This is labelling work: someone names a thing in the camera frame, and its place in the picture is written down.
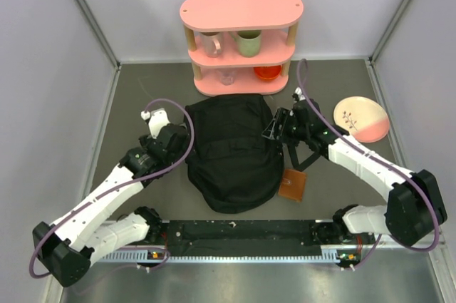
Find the black student backpack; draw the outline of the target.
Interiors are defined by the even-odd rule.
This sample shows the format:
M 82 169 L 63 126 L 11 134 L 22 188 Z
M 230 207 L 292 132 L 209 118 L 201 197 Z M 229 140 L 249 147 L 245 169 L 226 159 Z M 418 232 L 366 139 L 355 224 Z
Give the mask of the black student backpack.
M 283 144 L 262 133 L 273 120 L 260 94 L 208 98 L 185 108 L 195 140 L 189 181 L 215 212 L 237 214 L 273 198 L 285 169 Z

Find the brown leather wallet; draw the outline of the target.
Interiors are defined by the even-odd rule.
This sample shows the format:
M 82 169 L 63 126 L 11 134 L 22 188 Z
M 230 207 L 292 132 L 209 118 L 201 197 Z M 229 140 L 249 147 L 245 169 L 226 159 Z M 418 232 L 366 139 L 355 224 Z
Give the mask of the brown leather wallet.
M 289 200 L 301 202 L 304 195 L 306 180 L 306 173 L 293 169 L 285 169 L 279 186 L 278 195 Z

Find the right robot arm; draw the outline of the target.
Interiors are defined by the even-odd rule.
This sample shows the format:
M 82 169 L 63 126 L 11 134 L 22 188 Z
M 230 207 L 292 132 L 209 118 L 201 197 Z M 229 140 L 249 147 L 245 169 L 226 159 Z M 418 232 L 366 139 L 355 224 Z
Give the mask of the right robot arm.
M 319 158 L 341 166 L 373 188 L 382 205 L 352 204 L 338 211 L 333 236 L 342 243 L 358 234 L 389 235 L 405 247 L 438 233 L 448 215 L 436 177 L 402 168 L 359 143 L 345 128 L 328 124 L 313 100 L 296 101 L 275 116 L 275 138 L 287 146 L 294 170 Z

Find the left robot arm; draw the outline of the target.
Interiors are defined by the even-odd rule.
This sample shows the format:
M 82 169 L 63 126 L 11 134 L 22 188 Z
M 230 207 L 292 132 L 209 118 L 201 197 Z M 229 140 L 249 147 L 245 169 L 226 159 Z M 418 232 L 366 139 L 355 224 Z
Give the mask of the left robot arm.
M 33 259 L 70 287 L 101 258 L 132 242 L 157 242 L 157 213 L 139 207 L 120 222 L 104 222 L 153 180 L 187 164 L 190 182 L 215 212 L 237 214 L 270 200 L 284 169 L 281 147 L 262 136 L 270 108 L 254 101 L 184 108 L 171 123 L 164 109 L 143 111 L 149 132 L 82 202 L 52 223 L 33 229 Z

